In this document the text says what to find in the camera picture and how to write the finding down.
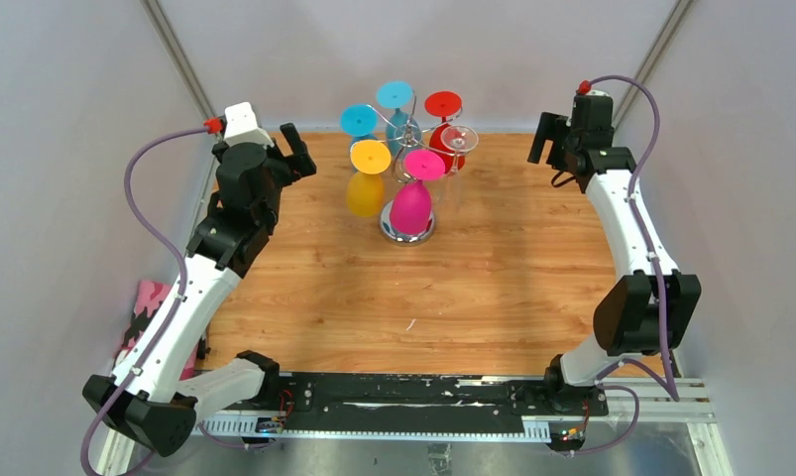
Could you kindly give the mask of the red wine glass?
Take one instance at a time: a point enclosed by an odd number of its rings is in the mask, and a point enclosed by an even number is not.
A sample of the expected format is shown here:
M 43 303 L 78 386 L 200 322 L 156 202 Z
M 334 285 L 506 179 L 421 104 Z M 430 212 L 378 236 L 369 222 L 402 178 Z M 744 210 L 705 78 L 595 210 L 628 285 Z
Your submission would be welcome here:
M 424 101 L 426 112 L 440 119 L 440 123 L 432 130 L 427 145 L 429 150 L 441 159 L 447 175 L 453 175 L 454 156 L 453 150 L 444 145 L 442 133 L 451 126 L 452 120 L 461 113 L 462 105 L 461 96 L 449 90 L 433 92 Z

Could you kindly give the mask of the clear wine glass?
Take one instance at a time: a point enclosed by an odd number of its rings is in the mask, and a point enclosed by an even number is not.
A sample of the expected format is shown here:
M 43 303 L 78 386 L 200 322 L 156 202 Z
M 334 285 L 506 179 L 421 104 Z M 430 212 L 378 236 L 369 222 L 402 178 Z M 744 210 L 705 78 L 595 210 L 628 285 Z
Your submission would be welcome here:
M 446 174 L 442 179 L 441 201 L 443 209 L 456 214 L 462 198 L 462 178 L 460 175 L 467 155 L 479 144 L 479 136 L 470 127 L 462 125 L 447 126 L 440 135 L 443 151 L 448 154 L 445 163 Z

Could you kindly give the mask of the pink wine glass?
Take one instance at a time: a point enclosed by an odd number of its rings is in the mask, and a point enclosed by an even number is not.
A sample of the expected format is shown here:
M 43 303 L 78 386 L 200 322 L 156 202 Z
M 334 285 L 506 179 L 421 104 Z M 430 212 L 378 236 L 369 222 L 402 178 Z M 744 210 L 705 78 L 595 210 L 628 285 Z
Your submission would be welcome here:
M 432 212 L 433 200 L 426 183 L 441 179 L 445 169 L 441 159 L 427 150 L 410 152 L 403 163 L 413 182 L 396 194 L 389 219 L 396 232 L 417 235 L 426 230 Z

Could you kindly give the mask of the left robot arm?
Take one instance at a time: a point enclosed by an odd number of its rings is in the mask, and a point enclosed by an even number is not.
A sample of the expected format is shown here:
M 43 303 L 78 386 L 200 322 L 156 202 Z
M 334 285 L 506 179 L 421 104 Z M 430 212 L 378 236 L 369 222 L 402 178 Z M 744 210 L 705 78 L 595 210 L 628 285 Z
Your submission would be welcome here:
M 236 143 L 226 138 L 213 146 L 218 188 L 183 251 L 144 216 L 131 187 L 137 162 L 153 147 L 232 127 L 232 120 L 214 118 L 200 128 L 160 137 L 133 156 L 124 174 L 130 209 L 175 257 L 178 275 L 130 354 L 110 376 L 90 376 L 82 394 L 96 410 L 97 423 L 161 457 L 176 453 L 198 423 L 226 407 L 248 401 L 267 410 L 281 396 L 279 364 L 254 351 L 240 352 L 228 365 L 198 377 L 184 380 L 181 374 L 218 307 L 269 244 L 283 189 L 317 172 L 295 125 L 280 126 L 291 149 L 288 155 L 275 139 L 262 145 L 254 139 Z

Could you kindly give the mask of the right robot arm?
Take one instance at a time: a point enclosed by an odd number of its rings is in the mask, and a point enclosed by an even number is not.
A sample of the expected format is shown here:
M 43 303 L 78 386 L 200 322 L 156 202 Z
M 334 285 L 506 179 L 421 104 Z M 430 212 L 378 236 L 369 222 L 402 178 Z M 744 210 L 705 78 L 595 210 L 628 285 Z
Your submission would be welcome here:
M 592 334 L 546 368 L 543 399 L 562 415 L 627 357 L 659 355 L 670 371 L 702 293 L 699 278 L 669 256 L 631 182 L 636 162 L 613 143 L 613 106 L 610 95 L 591 91 L 574 96 L 568 116 L 542 113 L 528 157 L 572 176 L 600 219 L 616 274 L 594 310 Z

